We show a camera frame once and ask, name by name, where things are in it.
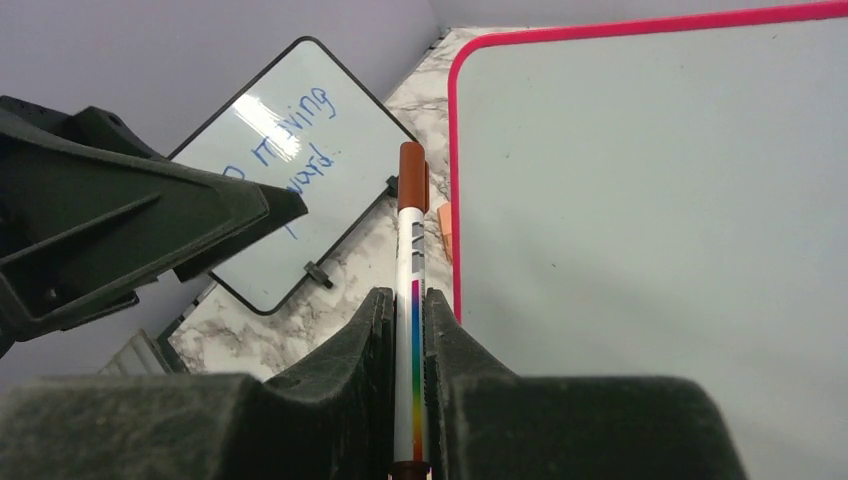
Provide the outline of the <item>orange eraser block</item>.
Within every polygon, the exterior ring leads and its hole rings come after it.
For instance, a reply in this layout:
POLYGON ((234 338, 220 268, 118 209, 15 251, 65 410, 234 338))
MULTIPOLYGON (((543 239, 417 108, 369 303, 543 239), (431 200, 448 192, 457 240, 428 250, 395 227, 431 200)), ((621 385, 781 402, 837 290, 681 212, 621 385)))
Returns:
POLYGON ((440 228, 440 238, 446 259, 449 263, 453 263, 452 207, 450 202, 445 202, 438 207, 437 218, 440 228))

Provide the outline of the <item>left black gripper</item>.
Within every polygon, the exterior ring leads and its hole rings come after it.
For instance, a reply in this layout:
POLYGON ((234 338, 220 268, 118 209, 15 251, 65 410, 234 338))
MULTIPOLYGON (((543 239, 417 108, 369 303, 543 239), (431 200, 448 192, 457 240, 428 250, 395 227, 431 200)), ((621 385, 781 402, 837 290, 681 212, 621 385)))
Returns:
POLYGON ((1 348, 134 306, 308 213, 289 190, 164 162, 116 114, 1 99, 1 348))

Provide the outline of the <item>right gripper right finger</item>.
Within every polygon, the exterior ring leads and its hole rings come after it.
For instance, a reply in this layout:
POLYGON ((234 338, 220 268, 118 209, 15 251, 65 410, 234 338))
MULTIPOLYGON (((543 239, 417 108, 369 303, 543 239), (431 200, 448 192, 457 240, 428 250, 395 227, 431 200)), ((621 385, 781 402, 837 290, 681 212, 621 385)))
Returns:
POLYGON ((669 376, 522 377, 426 293, 437 479, 743 479, 724 418, 669 376))

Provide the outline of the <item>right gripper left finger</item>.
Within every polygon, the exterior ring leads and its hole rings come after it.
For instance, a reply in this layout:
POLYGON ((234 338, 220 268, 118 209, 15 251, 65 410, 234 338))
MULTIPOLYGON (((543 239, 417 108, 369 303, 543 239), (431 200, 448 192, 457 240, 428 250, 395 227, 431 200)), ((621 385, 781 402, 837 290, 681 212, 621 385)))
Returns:
POLYGON ((5 479, 383 479, 393 300, 285 372, 57 377, 1 401, 5 479))

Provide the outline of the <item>black framed written whiteboard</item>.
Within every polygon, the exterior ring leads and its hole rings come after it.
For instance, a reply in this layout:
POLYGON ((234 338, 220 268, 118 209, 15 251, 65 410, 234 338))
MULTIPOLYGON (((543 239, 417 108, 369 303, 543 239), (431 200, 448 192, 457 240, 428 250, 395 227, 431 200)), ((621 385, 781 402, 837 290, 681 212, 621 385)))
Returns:
POLYGON ((249 310, 278 311, 388 195, 412 139, 318 39, 298 38, 171 153, 191 168, 280 187, 308 213, 217 266, 249 310))

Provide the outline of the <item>pink framed whiteboard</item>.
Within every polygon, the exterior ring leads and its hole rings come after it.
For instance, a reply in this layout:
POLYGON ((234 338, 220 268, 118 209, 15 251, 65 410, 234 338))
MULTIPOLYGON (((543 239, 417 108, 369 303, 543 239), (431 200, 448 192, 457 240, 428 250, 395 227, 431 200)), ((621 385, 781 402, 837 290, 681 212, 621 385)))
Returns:
POLYGON ((847 475, 847 5, 480 36, 454 305, 528 375, 663 374, 753 479, 847 475))

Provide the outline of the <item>black whiteboard stand clip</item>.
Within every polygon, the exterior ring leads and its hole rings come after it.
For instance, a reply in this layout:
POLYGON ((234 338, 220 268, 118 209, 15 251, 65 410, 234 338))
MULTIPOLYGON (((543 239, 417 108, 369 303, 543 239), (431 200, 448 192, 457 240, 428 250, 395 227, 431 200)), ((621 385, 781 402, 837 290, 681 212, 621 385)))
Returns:
POLYGON ((324 288, 331 289, 334 287, 334 282, 329 275, 316 263, 310 261, 304 266, 307 276, 316 284, 324 288))

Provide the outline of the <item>brown marker cap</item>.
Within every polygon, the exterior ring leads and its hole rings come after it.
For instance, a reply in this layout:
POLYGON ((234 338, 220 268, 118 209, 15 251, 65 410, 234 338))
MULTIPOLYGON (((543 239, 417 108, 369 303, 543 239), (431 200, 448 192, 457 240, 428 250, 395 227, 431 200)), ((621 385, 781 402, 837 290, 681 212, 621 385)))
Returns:
POLYGON ((397 198, 398 210, 415 207, 424 214, 429 210, 429 164, 417 142, 400 146, 397 198))

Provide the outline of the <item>white rainbow marker pen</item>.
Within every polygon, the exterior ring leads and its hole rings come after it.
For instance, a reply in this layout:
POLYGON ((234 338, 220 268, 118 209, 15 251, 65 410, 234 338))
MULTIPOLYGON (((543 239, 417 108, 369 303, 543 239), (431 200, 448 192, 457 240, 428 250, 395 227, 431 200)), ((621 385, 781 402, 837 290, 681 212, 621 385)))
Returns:
POLYGON ((398 214, 395 294, 393 479, 425 479, 430 466, 423 319, 423 212, 398 214))

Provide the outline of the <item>aluminium frame rail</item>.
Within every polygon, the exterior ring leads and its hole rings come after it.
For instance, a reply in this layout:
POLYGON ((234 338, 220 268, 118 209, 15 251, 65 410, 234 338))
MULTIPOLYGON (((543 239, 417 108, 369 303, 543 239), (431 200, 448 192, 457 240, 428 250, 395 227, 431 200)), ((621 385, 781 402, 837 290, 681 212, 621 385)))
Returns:
POLYGON ((144 328, 140 328, 99 370, 99 374, 148 376, 188 373, 187 364, 170 343, 170 338, 199 303, 200 298, 193 300, 155 337, 151 337, 144 328))

